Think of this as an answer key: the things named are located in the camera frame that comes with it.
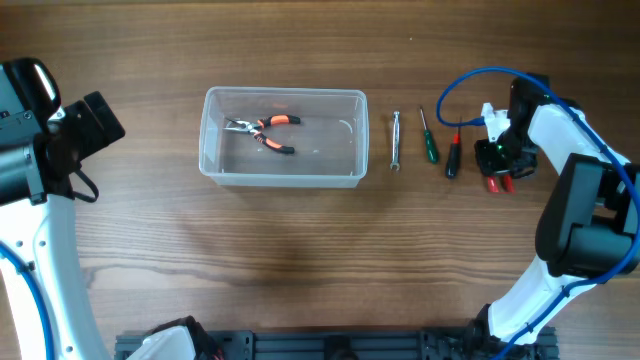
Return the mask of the red handled snips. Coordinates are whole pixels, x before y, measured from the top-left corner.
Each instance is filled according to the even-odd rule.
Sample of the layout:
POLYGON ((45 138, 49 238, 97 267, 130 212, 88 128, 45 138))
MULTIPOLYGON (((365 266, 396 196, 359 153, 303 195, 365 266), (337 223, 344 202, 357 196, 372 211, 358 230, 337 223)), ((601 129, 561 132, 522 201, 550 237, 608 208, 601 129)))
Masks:
POLYGON ((490 193, 494 194, 515 194, 515 186, 510 175, 489 176, 487 187, 490 193))

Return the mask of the black red screwdriver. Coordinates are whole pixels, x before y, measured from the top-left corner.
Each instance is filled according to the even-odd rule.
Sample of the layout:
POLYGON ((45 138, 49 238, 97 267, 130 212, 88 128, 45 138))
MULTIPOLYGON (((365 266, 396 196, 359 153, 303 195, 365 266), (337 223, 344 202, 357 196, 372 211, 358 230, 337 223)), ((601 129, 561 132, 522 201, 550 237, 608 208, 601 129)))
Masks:
POLYGON ((460 167, 461 159, 461 128, 458 127, 449 147, 449 154, 445 166, 445 176, 449 180, 453 180, 460 167))

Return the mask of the green handled screwdriver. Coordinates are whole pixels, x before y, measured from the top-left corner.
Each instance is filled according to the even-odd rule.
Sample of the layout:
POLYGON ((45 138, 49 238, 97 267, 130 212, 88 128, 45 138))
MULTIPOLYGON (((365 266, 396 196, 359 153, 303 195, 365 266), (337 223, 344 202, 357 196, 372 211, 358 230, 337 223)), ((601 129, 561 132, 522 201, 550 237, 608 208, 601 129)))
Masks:
POLYGON ((433 137, 433 133, 430 131, 427 125, 426 116, 425 116, 423 107, 419 106, 418 109, 419 109, 419 114, 420 114, 421 121, 423 123, 423 128, 424 128, 423 135, 425 139, 425 149, 426 149, 427 158, 432 164, 437 164, 439 162, 439 152, 435 143, 435 139, 433 137))

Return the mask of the small silver wrench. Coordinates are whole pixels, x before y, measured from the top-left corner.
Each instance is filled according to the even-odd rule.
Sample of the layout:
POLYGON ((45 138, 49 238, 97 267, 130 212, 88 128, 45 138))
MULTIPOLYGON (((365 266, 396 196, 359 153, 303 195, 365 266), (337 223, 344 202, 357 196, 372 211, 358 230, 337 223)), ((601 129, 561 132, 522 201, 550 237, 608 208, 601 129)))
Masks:
POLYGON ((393 113, 393 132, 392 132, 392 158, 390 163, 390 169, 399 171, 399 142, 400 142, 400 112, 395 111, 393 113))

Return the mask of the clear plastic container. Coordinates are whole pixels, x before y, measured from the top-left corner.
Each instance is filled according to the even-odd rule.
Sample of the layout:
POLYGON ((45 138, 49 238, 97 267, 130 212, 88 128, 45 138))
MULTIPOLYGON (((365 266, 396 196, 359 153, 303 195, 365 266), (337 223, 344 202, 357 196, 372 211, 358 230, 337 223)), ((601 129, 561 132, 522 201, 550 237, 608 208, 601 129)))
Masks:
POLYGON ((220 186, 354 188, 368 154, 360 90, 216 86, 206 94, 199 170, 220 186))

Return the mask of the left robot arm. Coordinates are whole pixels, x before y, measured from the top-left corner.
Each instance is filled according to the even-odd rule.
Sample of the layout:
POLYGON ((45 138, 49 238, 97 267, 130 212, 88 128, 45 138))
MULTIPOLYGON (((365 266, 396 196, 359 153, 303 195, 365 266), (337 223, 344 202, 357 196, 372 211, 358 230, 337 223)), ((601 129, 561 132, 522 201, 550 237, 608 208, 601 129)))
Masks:
POLYGON ((77 253, 81 162, 125 130, 99 92, 62 106, 36 58, 1 65, 1 274, 24 359, 107 359, 77 253))

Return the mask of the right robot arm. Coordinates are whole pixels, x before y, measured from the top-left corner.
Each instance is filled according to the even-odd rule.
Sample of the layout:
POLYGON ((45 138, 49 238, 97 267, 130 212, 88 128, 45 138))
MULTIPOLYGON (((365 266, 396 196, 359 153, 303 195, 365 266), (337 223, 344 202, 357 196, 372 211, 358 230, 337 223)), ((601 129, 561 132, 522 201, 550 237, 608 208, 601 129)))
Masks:
POLYGON ((509 107, 484 104, 475 144, 491 191, 512 191, 544 153, 559 178, 535 234, 536 255, 463 338, 468 357, 519 359, 577 296, 639 265, 639 167, 612 150, 545 75, 513 71, 509 107))

